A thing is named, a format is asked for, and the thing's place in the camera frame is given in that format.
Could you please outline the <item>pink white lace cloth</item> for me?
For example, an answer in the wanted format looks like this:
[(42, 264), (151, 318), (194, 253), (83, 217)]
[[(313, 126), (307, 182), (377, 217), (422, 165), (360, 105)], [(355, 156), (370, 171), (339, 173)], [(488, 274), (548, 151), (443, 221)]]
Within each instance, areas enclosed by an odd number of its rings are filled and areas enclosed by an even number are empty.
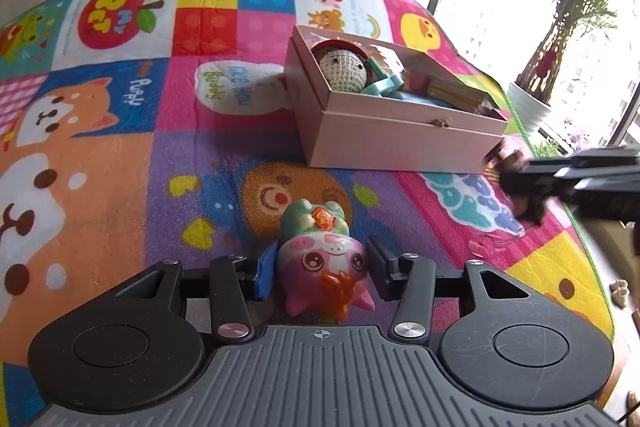
[(382, 44), (371, 44), (367, 47), (367, 54), (380, 66), (384, 77), (396, 75), (405, 82), (409, 81), (410, 70), (395, 49)]

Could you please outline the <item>pink cardboard box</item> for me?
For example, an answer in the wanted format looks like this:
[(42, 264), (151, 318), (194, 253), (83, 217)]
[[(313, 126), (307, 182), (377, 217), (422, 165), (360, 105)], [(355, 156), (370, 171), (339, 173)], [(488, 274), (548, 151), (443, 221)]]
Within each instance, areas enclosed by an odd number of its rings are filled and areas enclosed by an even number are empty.
[(337, 31), (296, 26), (288, 44), (284, 75), (309, 166), (453, 173), (483, 170), (485, 156), (506, 131), (506, 118), (487, 93), (487, 107), (474, 114), (452, 106), (394, 100), (390, 95), (332, 91), (311, 48), (333, 39), (355, 43), (366, 53), (371, 44), (395, 49), (410, 70), (409, 81), (404, 81), (398, 91), (428, 96), (426, 85), (431, 78), (463, 83), (423, 52)]

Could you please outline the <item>teal plastic holder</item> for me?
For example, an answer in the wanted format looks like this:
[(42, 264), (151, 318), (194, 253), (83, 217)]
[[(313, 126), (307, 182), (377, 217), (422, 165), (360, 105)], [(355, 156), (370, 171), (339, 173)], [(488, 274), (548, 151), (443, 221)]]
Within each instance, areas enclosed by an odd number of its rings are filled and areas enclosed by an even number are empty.
[(368, 83), (360, 93), (373, 96), (389, 96), (404, 87), (404, 80), (397, 74), (388, 75), (386, 70), (370, 56), (367, 65), (373, 74), (373, 81)]

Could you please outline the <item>pink green pig toy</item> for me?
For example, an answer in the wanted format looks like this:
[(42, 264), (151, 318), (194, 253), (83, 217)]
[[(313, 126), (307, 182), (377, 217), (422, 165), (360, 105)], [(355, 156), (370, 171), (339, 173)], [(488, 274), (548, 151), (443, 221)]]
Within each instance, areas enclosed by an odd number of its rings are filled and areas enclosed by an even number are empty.
[(292, 202), (280, 218), (280, 239), (277, 272), (288, 315), (314, 312), (343, 322), (352, 307), (375, 309), (366, 247), (350, 236), (337, 202)]

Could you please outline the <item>blue white mask packet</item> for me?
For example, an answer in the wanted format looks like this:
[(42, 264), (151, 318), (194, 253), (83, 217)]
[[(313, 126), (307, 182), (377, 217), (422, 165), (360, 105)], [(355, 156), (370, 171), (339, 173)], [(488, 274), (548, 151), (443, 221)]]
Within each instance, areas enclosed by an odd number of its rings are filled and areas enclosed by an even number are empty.
[(443, 107), (443, 108), (451, 108), (450, 104), (443, 101), (439, 101), (437, 100), (437, 98), (429, 98), (428, 96), (416, 95), (411, 92), (394, 91), (390, 96), (394, 100), (399, 100), (404, 102), (418, 103), (418, 104)]

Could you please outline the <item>crochet doll red hat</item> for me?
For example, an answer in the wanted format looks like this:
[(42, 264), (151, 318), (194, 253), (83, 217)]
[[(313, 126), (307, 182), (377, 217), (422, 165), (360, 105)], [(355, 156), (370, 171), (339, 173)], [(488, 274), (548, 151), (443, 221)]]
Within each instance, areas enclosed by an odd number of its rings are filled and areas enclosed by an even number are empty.
[(324, 40), (311, 48), (311, 54), (332, 91), (357, 94), (367, 87), (369, 57), (355, 43)]

